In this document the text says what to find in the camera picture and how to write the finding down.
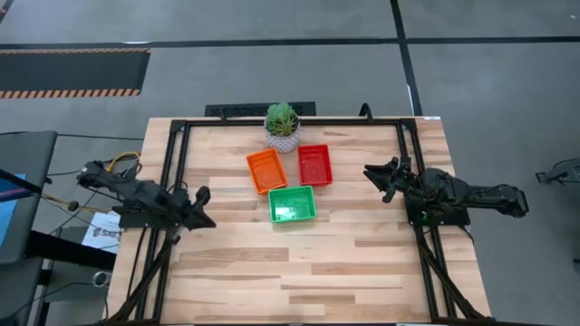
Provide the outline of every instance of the hazard tape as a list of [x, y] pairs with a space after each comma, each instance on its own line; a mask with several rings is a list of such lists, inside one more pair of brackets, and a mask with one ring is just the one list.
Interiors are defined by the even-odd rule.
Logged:
[[151, 49], [53, 49], [53, 50], [0, 50], [0, 54], [69, 54], [69, 53], [151, 53]]
[[112, 96], [137, 96], [141, 90], [51, 90], [51, 91], [0, 91], [0, 99], [57, 99], [57, 98], [91, 98]]

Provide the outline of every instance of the wooden tabletop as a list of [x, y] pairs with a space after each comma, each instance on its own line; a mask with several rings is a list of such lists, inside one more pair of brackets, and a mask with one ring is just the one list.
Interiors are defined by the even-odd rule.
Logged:
[[[150, 120], [139, 178], [160, 181], [170, 121]], [[417, 118], [417, 124], [425, 165], [453, 174], [441, 121]], [[410, 135], [406, 139], [412, 153]], [[334, 181], [314, 188], [313, 222], [274, 225], [267, 196], [256, 193], [246, 162], [247, 154], [266, 148], [263, 128], [192, 129], [184, 181], [191, 196], [209, 186], [206, 212], [217, 228], [182, 234], [171, 256], [162, 323], [430, 320], [402, 195], [384, 204], [363, 175], [364, 164], [400, 155], [395, 128], [304, 127], [301, 144], [328, 144]], [[296, 151], [280, 158], [288, 186], [299, 186]], [[476, 309], [489, 314], [473, 244], [457, 227], [440, 232], [451, 279]], [[129, 230], [122, 236], [109, 290], [111, 313], [125, 300], [139, 235]], [[137, 280], [146, 246], [144, 241]], [[433, 279], [445, 315], [440, 283]], [[152, 302], [150, 295], [146, 316]]]

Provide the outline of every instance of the plastic bin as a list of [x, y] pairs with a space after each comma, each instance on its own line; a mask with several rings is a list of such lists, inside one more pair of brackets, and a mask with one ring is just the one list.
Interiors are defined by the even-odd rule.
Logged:
[[316, 217], [311, 186], [270, 190], [270, 220], [273, 223], [304, 221]]
[[300, 184], [303, 186], [326, 186], [333, 183], [328, 145], [298, 147]]
[[268, 190], [288, 185], [280, 158], [275, 149], [267, 149], [246, 157], [254, 187], [259, 195]]

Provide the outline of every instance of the gray floor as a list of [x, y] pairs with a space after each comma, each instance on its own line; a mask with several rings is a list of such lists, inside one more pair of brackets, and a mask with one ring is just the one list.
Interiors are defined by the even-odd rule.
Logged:
[[[401, 0], [409, 37], [580, 35], [576, 0]], [[384, 0], [15, 0], [0, 43], [393, 37]], [[580, 324], [580, 187], [540, 186], [534, 173], [580, 156], [580, 43], [412, 45], [425, 115], [441, 116], [459, 177], [526, 191], [523, 219], [474, 210], [473, 234], [493, 314]], [[0, 132], [55, 129], [142, 137], [154, 116], [200, 116], [206, 104], [316, 101], [319, 114], [410, 115], [396, 45], [154, 49], [137, 98], [2, 100]], [[139, 149], [138, 141], [59, 139], [51, 171]], [[72, 177], [47, 192], [86, 200]], [[106, 201], [95, 201], [107, 206]], [[66, 216], [42, 205], [35, 228]], [[76, 221], [72, 225], [81, 225]], [[102, 298], [57, 304], [49, 325], [94, 321]]]

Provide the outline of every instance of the white paper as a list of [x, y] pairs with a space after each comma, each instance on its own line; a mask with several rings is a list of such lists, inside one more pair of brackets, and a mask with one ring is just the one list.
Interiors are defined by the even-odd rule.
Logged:
[[114, 213], [95, 213], [91, 224], [84, 235], [82, 245], [117, 254], [119, 241], [121, 240], [119, 216]]

